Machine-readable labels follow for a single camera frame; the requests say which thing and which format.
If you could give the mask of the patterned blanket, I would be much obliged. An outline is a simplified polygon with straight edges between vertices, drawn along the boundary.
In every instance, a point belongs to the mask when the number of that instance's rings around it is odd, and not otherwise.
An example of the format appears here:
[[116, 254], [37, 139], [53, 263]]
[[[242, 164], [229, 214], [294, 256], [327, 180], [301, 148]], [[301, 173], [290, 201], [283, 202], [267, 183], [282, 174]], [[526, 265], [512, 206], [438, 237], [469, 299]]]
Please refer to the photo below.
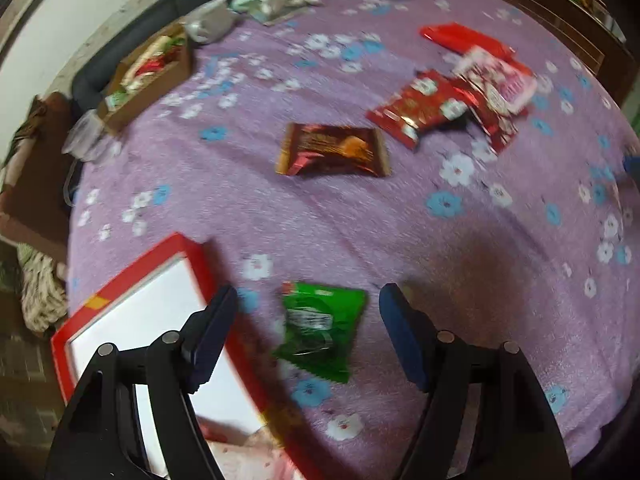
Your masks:
[[26, 244], [17, 247], [17, 259], [22, 271], [25, 325], [33, 333], [43, 334], [67, 314], [66, 289], [58, 277], [58, 263]]

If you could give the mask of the long red snack pack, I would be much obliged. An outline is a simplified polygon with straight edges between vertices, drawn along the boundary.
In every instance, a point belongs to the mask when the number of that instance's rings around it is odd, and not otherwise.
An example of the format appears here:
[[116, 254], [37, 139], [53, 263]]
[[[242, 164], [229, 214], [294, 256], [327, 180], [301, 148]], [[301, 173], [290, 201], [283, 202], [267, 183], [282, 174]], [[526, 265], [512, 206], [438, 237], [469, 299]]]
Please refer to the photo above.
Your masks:
[[482, 32], [470, 29], [458, 23], [425, 25], [419, 29], [419, 35], [434, 44], [438, 44], [457, 54], [465, 54], [474, 47], [479, 47], [500, 58], [522, 73], [532, 76], [533, 71], [515, 58], [515, 50], [503, 42], [487, 36]]

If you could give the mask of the pink white 520 snack pack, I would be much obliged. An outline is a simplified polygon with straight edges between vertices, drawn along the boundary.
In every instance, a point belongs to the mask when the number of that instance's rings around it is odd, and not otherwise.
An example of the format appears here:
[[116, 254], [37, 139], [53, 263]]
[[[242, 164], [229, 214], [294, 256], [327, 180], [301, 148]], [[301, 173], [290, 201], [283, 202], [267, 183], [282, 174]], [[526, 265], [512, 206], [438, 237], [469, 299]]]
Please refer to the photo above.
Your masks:
[[198, 426], [226, 479], [304, 478], [265, 424], [247, 432], [230, 424], [200, 418]]

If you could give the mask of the purple floral tablecloth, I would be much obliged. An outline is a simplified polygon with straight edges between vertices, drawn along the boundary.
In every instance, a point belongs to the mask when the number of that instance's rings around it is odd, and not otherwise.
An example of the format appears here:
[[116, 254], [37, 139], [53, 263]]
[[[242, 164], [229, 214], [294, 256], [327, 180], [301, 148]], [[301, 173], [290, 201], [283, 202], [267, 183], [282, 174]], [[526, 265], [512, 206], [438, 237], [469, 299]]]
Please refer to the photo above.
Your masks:
[[[539, 89], [501, 154], [476, 125], [416, 151], [388, 140], [392, 173], [289, 178], [274, 170], [292, 122], [362, 126], [417, 70], [454, 56], [423, 39], [457, 22], [511, 47]], [[323, 0], [277, 27], [246, 22], [198, 51], [195, 75], [128, 128], [80, 180], [70, 308], [166, 236], [204, 243], [239, 289], [247, 353], [293, 404], [323, 478], [387, 479], [423, 410], [376, 304], [335, 385], [279, 363], [285, 281], [406, 286], [465, 341], [520, 344], [568, 457], [584, 458], [639, 367], [639, 194], [616, 184], [634, 130], [577, 58], [500, 0]]]

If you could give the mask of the white plush toy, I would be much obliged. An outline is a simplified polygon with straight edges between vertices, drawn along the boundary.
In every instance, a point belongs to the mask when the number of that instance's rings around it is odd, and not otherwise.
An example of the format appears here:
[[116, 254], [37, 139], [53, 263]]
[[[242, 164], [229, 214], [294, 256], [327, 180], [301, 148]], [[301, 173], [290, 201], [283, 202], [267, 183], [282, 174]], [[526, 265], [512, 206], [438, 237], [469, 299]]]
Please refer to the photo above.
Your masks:
[[320, 0], [232, 0], [230, 8], [233, 12], [247, 15], [260, 24], [270, 25], [299, 9], [320, 4]]

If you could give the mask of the green snack packet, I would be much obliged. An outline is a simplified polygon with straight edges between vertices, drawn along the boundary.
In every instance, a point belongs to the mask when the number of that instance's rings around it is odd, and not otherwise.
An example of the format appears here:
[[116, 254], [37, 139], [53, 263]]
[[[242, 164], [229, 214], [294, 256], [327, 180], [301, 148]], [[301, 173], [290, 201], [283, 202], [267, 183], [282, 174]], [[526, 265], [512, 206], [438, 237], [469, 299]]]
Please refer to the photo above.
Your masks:
[[368, 293], [287, 281], [281, 298], [284, 336], [274, 356], [321, 379], [346, 384], [352, 343]]

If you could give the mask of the brown gold snack packet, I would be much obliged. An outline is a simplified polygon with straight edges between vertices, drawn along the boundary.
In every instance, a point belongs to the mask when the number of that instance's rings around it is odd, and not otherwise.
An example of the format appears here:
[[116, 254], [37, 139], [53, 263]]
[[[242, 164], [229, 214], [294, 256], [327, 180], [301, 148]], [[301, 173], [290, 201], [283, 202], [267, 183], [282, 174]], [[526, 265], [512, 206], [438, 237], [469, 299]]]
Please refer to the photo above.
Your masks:
[[286, 127], [276, 173], [288, 177], [392, 174], [382, 133], [375, 128], [299, 124]]

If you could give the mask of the clear plastic cup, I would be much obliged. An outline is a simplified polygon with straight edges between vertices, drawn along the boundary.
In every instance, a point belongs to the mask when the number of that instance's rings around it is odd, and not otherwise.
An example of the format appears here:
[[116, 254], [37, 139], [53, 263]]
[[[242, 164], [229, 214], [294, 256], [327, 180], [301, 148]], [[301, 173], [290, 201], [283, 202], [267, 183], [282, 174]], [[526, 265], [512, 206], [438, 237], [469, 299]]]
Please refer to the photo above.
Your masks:
[[81, 162], [101, 165], [117, 157], [122, 151], [120, 142], [95, 110], [88, 110], [70, 128], [62, 146], [62, 153]]

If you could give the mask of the red white shallow tray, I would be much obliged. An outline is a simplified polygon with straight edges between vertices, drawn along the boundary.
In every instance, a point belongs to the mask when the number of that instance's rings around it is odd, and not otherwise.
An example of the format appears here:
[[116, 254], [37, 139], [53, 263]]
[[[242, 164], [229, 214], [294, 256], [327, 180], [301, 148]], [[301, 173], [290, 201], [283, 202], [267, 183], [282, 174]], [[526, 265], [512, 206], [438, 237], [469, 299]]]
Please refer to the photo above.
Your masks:
[[[181, 330], [189, 316], [205, 309], [224, 286], [210, 272], [203, 247], [179, 233], [137, 258], [52, 337], [55, 370], [66, 405], [101, 344], [110, 342], [120, 351], [146, 347], [168, 330]], [[299, 472], [307, 479], [317, 479], [323, 455], [312, 445], [296, 408], [255, 374], [242, 346], [238, 312], [212, 376], [189, 396], [196, 419], [247, 432], [265, 424]], [[169, 477], [148, 389], [138, 385], [136, 397], [146, 460], [154, 474], [151, 479]]]

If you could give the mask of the red flower snack packet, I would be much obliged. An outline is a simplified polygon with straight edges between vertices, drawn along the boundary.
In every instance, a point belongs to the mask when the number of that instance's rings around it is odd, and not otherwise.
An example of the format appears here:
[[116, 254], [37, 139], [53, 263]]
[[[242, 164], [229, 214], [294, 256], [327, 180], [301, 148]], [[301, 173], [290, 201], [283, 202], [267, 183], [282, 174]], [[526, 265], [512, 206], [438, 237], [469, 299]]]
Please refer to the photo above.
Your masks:
[[472, 115], [484, 131], [491, 151], [500, 154], [518, 134], [508, 102], [488, 77], [447, 77], [424, 70], [383, 104], [368, 110], [372, 124], [413, 151], [422, 134]]

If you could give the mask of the cardboard box of snacks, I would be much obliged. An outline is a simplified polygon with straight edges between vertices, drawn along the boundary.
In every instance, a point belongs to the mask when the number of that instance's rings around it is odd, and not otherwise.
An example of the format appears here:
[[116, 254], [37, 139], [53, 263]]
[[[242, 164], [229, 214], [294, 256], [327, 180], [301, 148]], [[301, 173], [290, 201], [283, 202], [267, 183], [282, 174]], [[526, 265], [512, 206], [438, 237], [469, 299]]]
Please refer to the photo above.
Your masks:
[[96, 114], [109, 134], [118, 136], [154, 102], [193, 73], [191, 41], [174, 21], [136, 47], [116, 67]]

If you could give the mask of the pink white snack packet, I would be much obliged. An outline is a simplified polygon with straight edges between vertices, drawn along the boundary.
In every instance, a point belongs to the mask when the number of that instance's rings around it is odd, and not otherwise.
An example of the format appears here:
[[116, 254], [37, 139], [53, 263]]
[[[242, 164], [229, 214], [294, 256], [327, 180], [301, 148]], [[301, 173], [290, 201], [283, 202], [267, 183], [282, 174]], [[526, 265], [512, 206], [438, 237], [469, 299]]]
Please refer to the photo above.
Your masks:
[[452, 70], [483, 93], [489, 107], [500, 115], [518, 115], [537, 91], [537, 81], [485, 49], [474, 46]]

